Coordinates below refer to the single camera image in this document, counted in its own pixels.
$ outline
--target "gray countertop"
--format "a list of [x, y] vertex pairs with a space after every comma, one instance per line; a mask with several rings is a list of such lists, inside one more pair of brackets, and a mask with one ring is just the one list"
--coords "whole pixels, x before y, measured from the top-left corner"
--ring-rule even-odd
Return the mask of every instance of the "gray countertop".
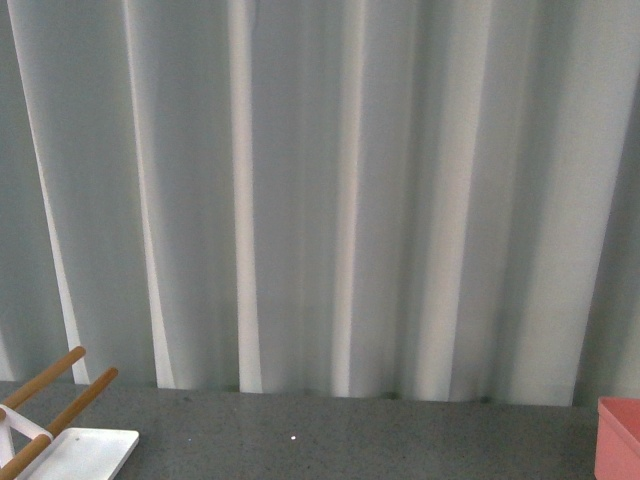
[[[17, 384], [0, 382], [4, 398]], [[81, 388], [20, 412], [46, 425]], [[110, 386], [76, 427], [138, 430], [116, 479], [593, 479], [595, 410]]]

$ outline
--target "wooden rod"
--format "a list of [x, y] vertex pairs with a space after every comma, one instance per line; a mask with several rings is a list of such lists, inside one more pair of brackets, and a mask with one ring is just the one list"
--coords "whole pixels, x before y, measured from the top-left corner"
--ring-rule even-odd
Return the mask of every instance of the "wooden rod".
[[15, 457], [0, 469], [0, 480], [14, 480], [50, 443], [51, 439], [44, 434], [38, 435], [31, 440], [26, 447], [20, 450]]
[[[33, 397], [36, 393], [62, 375], [71, 365], [84, 357], [85, 353], [87, 353], [87, 351], [83, 347], [74, 348], [56, 363], [29, 380], [22, 387], [5, 398], [2, 403], [12, 410], [17, 410], [20, 405]], [[6, 415], [7, 414], [4, 410], [0, 409], [0, 421], [4, 420]]]
[[58, 415], [53, 422], [49, 424], [47, 430], [51, 432], [54, 437], [60, 435], [62, 430], [65, 429], [71, 421], [78, 416], [87, 405], [89, 405], [99, 394], [104, 390], [111, 380], [118, 376], [118, 370], [111, 367], [104, 372], [100, 377], [93, 382], [89, 388], [80, 394], [71, 405], [64, 409], [64, 411]]

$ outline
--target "pink container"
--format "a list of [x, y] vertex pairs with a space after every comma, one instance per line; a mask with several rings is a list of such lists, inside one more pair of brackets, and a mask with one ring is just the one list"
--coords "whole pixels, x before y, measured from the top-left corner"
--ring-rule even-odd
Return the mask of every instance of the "pink container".
[[640, 400], [603, 397], [598, 413], [596, 478], [640, 479]]

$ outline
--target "white tray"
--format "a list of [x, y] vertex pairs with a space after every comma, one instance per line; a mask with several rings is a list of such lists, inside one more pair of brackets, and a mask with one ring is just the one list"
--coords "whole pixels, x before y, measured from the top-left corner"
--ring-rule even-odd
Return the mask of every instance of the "white tray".
[[19, 480], [112, 480], [138, 444], [132, 430], [67, 428]]

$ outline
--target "curtain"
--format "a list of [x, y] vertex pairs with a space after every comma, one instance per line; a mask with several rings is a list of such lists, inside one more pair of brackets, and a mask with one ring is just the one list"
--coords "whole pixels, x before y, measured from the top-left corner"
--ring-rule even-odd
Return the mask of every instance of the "curtain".
[[0, 379], [640, 396], [640, 3], [0, 4]]

